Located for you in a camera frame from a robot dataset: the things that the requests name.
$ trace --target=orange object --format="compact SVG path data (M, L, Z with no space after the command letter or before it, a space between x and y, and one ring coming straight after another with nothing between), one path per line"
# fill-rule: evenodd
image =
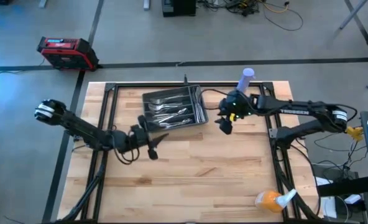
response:
M261 192L255 201L255 205L259 209L269 210L274 213L281 212L290 202L290 200L297 194L295 189L292 189L285 195L274 190L266 190Z

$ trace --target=silverware organizer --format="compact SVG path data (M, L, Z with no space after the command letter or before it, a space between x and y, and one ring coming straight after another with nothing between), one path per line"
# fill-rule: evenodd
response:
M142 101L144 104L144 116L147 120L149 131L165 131L207 123L209 119L206 110L204 109L205 103L203 98L199 95L200 93L201 88L199 85L144 93L142 95ZM155 100L158 99L163 100L163 103L155 103ZM161 110L162 112L159 113L155 112L156 105L169 105L174 103L180 103L182 105L174 108L164 108ZM180 110L185 110L185 114L177 114ZM191 119L191 122L176 126L162 127L157 121L155 122L155 115L158 114L176 114L174 117L165 121L165 123L169 124L179 123L186 119Z

